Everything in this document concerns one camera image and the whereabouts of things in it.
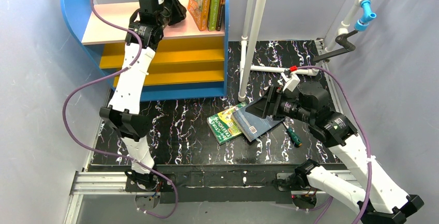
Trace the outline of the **grey blue book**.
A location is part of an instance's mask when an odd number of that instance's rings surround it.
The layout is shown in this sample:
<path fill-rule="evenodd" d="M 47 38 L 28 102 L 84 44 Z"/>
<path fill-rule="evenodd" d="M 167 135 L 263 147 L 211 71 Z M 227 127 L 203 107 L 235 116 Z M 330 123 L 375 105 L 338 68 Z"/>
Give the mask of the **grey blue book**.
<path fill-rule="evenodd" d="M 237 124 L 238 128 L 250 143 L 276 127 L 284 120 L 275 121 L 270 116 L 259 118 L 258 116 L 246 111 L 247 108 L 252 108 L 252 106 L 253 104 L 248 104 L 239 110 L 236 110 L 231 116 L 232 120 Z"/>

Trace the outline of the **lime green treehouse book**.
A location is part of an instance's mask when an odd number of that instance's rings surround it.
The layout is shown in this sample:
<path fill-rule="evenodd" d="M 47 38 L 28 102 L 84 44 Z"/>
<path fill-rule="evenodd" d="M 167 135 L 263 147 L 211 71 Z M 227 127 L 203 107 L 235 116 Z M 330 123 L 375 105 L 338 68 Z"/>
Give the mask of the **lime green treehouse book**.
<path fill-rule="evenodd" d="M 209 18 L 207 28 L 208 31 L 215 31 L 217 25 L 218 9 L 221 0 L 210 0 Z"/>

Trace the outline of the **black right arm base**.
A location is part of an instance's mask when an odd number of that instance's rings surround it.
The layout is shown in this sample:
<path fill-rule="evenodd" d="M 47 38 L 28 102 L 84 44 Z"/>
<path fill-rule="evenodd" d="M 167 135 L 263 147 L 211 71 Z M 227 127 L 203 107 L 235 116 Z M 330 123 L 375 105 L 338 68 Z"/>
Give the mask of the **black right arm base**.
<path fill-rule="evenodd" d="M 279 191 L 299 191 L 292 193 L 293 204 L 301 209 L 312 209 L 317 203 L 317 188 L 312 187 L 307 178 L 311 171 L 320 164 L 312 159 L 308 159 L 294 169 L 292 174 L 278 173 L 273 180 L 274 186 Z"/>

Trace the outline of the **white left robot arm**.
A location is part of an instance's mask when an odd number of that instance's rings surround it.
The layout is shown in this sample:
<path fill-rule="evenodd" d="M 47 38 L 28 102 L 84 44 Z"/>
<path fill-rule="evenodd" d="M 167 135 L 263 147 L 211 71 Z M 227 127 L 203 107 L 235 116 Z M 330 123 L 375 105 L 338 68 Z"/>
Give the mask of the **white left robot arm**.
<path fill-rule="evenodd" d="M 147 118 L 139 113 L 141 92 L 164 29 L 185 18 L 186 9 L 179 0 L 139 0 L 125 37 L 123 67 L 127 70 L 120 74 L 108 106 L 99 111 L 133 158 L 126 176 L 145 187 L 153 182 L 154 160 L 147 143 Z"/>

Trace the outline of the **dark green storey treehouse book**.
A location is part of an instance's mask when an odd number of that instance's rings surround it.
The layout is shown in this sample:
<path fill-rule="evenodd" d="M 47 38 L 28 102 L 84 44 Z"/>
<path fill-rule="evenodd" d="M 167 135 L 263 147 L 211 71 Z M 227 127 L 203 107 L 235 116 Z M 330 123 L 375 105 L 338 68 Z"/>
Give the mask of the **dark green storey treehouse book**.
<path fill-rule="evenodd" d="M 241 102 L 238 105 L 208 117 L 208 125 L 219 145 L 223 145 L 242 134 L 242 131 L 232 119 L 232 114 L 246 105 L 246 102 Z"/>

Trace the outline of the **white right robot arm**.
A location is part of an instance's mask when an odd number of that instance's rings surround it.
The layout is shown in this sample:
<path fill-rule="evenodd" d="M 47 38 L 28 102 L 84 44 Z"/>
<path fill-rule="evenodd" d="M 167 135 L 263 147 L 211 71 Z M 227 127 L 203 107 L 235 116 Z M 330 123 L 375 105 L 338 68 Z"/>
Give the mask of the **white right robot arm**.
<path fill-rule="evenodd" d="M 344 163 L 358 185 L 311 159 L 295 168 L 293 183 L 323 190 L 348 206 L 363 223 L 405 223 L 424 201 L 400 188 L 367 154 L 356 127 L 347 116 L 331 110 L 329 98 L 328 91 L 316 81 L 301 83 L 292 92 L 269 86 L 247 112 L 260 118 L 289 117 L 306 123 L 310 134 Z"/>

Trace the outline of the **red hardcover book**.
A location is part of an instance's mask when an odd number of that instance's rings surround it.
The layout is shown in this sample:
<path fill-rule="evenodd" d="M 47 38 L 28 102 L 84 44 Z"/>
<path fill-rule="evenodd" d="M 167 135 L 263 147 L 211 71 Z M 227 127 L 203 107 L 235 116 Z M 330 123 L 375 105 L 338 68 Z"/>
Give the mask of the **red hardcover book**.
<path fill-rule="evenodd" d="M 226 0 L 220 0 L 217 21 L 216 21 L 216 27 L 215 27 L 216 31 L 220 31 L 222 28 L 223 16 L 224 16 L 224 12 L 225 12 L 225 1 Z"/>

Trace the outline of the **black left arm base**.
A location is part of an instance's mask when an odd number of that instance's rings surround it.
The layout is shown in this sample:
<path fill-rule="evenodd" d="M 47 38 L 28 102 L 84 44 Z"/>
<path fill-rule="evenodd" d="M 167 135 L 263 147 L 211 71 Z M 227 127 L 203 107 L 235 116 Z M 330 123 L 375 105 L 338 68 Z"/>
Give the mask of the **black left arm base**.
<path fill-rule="evenodd" d="M 164 192 L 172 192 L 172 183 L 154 173 L 141 174 L 132 169 L 124 172 L 127 177 L 125 191 L 135 194 L 137 207 L 153 210 L 156 208 Z"/>

